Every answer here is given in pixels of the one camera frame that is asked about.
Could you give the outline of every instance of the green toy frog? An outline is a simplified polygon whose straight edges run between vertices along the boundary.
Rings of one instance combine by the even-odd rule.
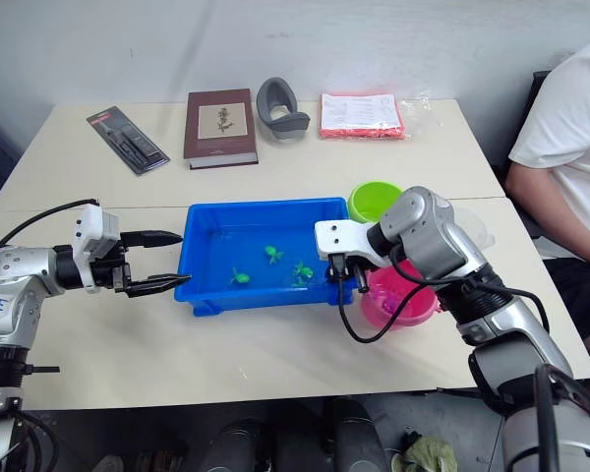
[[[310,280],[311,278],[313,278],[313,275],[315,275],[315,273],[310,267],[306,267],[303,263],[298,263],[297,265],[295,265],[293,275],[297,275],[300,278]]]
[[[277,251],[274,246],[265,246],[265,252],[267,256],[270,256],[271,259],[268,261],[269,264],[275,264],[277,261],[282,259],[284,253],[282,251]]]
[[[232,270],[234,271],[234,276],[229,283],[249,283],[251,281],[252,277],[244,272],[237,272],[236,267],[233,267]]]

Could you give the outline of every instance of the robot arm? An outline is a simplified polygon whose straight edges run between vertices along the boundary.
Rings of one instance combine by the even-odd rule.
[[[0,463],[10,463],[8,470],[19,470],[17,456],[26,451],[20,412],[23,376],[58,371],[27,364],[44,299],[76,288],[88,293],[112,288],[129,297],[168,290],[190,276],[161,274],[132,280],[125,254],[133,246],[166,246],[181,240],[165,231],[120,233],[116,216],[87,205],[77,220],[72,246],[0,248]]]
[[[547,330],[516,294],[521,291],[502,284],[481,251],[454,223],[448,201],[413,187],[379,223],[319,221],[315,234],[320,257],[329,261],[329,279],[339,284],[356,276],[359,291],[366,292],[365,269],[393,264],[402,272],[398,263],[408,259],[424,277],[413,281],[433,286],[442,306],[456,319],[463,340],[475,346],[469,367],[486,403],[511,415],[504,436],[505,463],[511,467],[507,470],[549,470],[538,469],[538,455],[542,465],[548,452],[556,457],[558,450],[562,464],[577,464],[567,470],[590,470],[590,409],[576,399],[586,395],[585,390],[575,392],[572,371]],[[534,406],[536,371],[547,365],[562,373],[552,383],[546,380],[554,394],[549,402],[556,405],[552,420],[536,414]],[[539,425],[560,428],[555,442],[542,436],[536,418]]]

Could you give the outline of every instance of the green cloth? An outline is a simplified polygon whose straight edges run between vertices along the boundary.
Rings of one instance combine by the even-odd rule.
[[[391,460],[392,472],[457,472],[452,446],[435,437],[422,436],[406,452]]]

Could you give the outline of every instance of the white t-shirt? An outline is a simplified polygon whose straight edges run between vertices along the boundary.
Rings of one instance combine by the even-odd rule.
[[[590,44],[544,80],[509,158],[552,168],[564,199],[590,230]],[[543,256],[571,255],[546,238],[536,246]]]

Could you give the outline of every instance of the brown book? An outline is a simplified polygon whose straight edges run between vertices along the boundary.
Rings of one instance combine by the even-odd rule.
[[[191,169],[258,163],[248,88],[188,94],[184,159]]]

